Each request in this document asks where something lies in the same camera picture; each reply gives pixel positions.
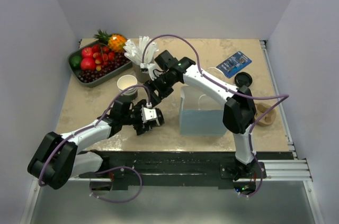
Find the blue card package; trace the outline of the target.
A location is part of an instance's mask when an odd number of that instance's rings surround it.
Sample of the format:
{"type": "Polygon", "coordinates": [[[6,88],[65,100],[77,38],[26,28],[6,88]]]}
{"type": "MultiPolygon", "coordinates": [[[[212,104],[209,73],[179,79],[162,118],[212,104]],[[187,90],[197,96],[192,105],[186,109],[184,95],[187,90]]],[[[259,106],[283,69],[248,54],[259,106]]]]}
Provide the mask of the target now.
{"type": "Polygon", "coordinates": [[[248,66],[252,60],[247,57],[241,51],[236,52],[225,61],[216,66],[227,78],[232,78],[246,66],[248,66]]]}

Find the light blue paper bag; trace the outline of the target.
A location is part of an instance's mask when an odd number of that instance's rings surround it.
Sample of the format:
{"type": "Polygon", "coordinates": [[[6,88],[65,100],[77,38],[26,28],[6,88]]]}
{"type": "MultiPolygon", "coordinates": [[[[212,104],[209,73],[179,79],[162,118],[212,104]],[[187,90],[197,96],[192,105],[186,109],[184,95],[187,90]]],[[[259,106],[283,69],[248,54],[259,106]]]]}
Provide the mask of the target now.
{"type": "Polygon", "coordinates": [[[229,92],[220,87],[224,82],[190,66],[183,75],[180,105],[180,134],[184,136],[223,136],[224,105],[229,92]]]}

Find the dark purple grape bunch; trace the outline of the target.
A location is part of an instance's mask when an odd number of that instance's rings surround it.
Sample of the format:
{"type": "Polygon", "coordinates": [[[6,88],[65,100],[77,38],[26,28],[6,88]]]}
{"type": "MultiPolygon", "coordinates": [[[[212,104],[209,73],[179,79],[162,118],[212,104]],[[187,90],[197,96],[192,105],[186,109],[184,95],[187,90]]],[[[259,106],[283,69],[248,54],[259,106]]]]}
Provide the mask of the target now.
{"type": "Polygon", "coordinates": [[[113,51],[97,55],[96,58],[93,59],[96,63],[96,70],[91,71],[80,69],[80,72],[77,75],[77,78],[82,83],[88,84],[94,82],[125,65],[131,65],[131,61],[128,60],[122,53],[113,51]]]}

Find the cardboard cup carrier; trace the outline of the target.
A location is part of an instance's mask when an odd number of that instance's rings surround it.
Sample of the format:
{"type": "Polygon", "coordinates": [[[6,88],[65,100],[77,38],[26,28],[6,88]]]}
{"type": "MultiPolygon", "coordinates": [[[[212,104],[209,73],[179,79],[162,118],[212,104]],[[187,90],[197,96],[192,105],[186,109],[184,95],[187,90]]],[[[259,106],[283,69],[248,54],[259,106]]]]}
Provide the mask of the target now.
{"type": "Polygon", "coordinates": [[[273,124],[276,118],[276,110],[270,110],[267,114],[265,114],[260,120],[259,117],[264,114],[267,110],[271,108],[270,105],[259,102],[255,103],[256,107],[256,114],[255,114],[255,120],[258,120],[258,125],[262,127],[267,127],[273,124]]]}

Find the stack of paper cups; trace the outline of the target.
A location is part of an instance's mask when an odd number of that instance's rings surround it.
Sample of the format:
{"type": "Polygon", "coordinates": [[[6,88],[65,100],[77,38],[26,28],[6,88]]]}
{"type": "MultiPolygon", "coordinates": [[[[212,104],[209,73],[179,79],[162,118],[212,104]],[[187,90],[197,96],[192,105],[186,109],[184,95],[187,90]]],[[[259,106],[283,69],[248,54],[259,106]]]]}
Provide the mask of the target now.
{"type": "Polygon", "coordinates": [[[125,91],[122,95],[127,96],[132,101],[138,97],[138,89],[135,85],[138,85],[138,81],[133,75],[121,76],[117,81],[119,91],[125,91]]]}

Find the grey fruit tray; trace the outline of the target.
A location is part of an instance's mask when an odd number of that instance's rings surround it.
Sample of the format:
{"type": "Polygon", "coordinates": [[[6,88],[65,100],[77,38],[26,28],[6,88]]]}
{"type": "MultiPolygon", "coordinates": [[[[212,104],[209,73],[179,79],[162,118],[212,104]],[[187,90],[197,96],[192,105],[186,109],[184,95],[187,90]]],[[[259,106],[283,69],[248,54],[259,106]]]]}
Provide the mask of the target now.
{"type": "MultiPolygon", "coordinates": [[[[80,69],[72,69],[71,65],[70,65],[70,60],[72,59],[73,56],[82,56],[81,55],[81,52],[82,52],[82,49],[83,48],[86,48],[86,47],[91,47],[92,50],[93,50],[93,58],[96,58],[97,55],[101,55],[101,54],[104,54],[104,53],[109,53],[111,52],[112,50],[108,47],[106,47],[105,45],[99,43],[97,40],[95,41],[92,41],[90,42],[89,44],[79,48],[77,51],[71,53],[69,56],[68,56],[68,64],[69,64],[69,67],[73,73],[73,75],[77,78],[77,75],[79,74],[80,72],[80,69]]],[[[118,76],[119,74],[121,74],[122,72],[126,71],[127,69],[131,68],[132,67],[132,62],[131,62],[131,65],[125,65],[123,67],[121,67],[120,69],[116,70],[116,71],[113,71],[111,73],[109,73],[108,75],[102,77],[102,78],[99,78],[98,80],[94,81],[94,82],[91,82],[91,83],[88,83],[88,84],[85,84],[85,83],[82,83],[79,79],[79,82],[84,85],[84,86],[87,86],[89,88],[93,88],[95,86],[98,86],[104,82],[106,82],[107,80],[113,78],[113,77],[116,77],[118,76]]]]}

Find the metal straw holder tin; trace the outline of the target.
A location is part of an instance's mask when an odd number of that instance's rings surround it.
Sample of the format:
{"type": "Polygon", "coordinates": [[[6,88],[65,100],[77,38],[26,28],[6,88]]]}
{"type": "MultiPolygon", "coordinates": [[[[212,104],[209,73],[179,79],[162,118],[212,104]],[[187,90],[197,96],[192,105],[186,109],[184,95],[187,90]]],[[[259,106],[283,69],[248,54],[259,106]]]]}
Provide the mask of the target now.
{"type": "Polygon", "coordinates": [[[133,63],[132,64],[133,70],[135,72],[135,77],[139,83],[145,83],[150,80],[149,74],[148,73],[143,73],[140,69],[140,66],[133,63]]]}

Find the red apple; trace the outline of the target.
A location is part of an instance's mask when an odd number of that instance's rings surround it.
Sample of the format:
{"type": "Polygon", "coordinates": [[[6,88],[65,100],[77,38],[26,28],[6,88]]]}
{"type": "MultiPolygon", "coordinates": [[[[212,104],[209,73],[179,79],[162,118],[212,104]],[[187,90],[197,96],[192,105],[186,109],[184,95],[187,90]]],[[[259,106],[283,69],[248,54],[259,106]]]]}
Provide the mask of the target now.
{"type": "Polygon", "coordinates": [[[96,70],[96,63],[93,58],[86,57],[83,58],[80,63],[81,70],[96,70]]]}
{"type": "Polygon", "coordinates": [[[81,52],[82,58],[93,58],[93,50],[91,47],[86,47],[82,49],[81,52]]]}

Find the green lime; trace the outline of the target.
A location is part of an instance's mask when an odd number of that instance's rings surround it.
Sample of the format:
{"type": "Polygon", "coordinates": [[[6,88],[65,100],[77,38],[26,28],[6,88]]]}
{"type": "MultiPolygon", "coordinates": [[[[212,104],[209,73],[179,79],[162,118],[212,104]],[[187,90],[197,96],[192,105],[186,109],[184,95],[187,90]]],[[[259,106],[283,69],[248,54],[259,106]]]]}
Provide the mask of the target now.
{"type": "Polygon", "coordinates": [[[70,60],[70,65],[72,69],[80,69],[82,62],[82,56],[73,56],[70,60]]]}

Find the pineapple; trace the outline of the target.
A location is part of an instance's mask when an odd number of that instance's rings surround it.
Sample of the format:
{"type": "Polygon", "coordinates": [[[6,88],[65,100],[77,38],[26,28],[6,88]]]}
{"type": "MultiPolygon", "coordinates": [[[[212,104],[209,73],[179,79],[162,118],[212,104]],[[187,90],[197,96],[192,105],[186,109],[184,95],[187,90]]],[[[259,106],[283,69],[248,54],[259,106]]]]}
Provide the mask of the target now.
{"type": "Polygon", "coordinates": [[[98,29],[97,33],[93,36],[99,43],[106,45],[114,52],[124,52],[124,46],[127,38],[118,33],[107,33],[98,29]]]}

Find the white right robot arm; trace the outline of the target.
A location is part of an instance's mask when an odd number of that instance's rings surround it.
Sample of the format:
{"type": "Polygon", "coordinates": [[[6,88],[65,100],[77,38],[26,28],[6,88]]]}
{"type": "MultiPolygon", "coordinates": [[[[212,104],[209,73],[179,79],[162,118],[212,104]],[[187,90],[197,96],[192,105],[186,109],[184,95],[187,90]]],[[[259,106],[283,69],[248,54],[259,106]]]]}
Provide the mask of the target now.
{"type": "Polygon", "coordinates": [[[256,108],[248,87],[229,85],[199,68],[192,59],[177,60],[167,50],[160,53],[154,63],[142,62],[140,69],[149,74],[146,86],[151,91],[153,105],[168,97],[177,82],[202,91],[220,104],[224,108],[222,123],[234,137],[236,172],[243,178],[254,173],[256,153],[251,141],[251,126],[255,122],[256,108]]]}

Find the white paper coffee cup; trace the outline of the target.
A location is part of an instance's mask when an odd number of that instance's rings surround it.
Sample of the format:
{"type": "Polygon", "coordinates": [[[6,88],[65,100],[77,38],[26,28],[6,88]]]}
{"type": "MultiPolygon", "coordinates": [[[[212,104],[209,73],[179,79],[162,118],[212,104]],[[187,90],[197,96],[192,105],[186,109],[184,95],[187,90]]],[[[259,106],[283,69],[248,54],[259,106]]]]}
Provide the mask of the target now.
{"type": "Polygon", "coordinates": [[[154,119],[152,124],[154,127],[160,127],[164,124],[164,117],[159,108],[154,108],[154,119]]]}

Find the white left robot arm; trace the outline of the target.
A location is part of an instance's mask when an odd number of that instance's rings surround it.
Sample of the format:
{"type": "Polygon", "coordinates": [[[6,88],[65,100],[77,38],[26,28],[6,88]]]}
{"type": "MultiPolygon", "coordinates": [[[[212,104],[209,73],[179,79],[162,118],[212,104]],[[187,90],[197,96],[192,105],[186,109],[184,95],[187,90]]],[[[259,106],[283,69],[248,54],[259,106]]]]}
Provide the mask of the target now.
{"type": "Polygon", "coordinates": [[[133,104],[125,97],[116,100],[109,113],[76,131],[45,135],[28,164],[28,173],[38,178],[42,185],[57,190],[77,173],[74,163],[85,148],[108,139],[121,131],[123,126],[133,126],[137,135],[164,124],[160,109],[146,100],[133,104]]]}

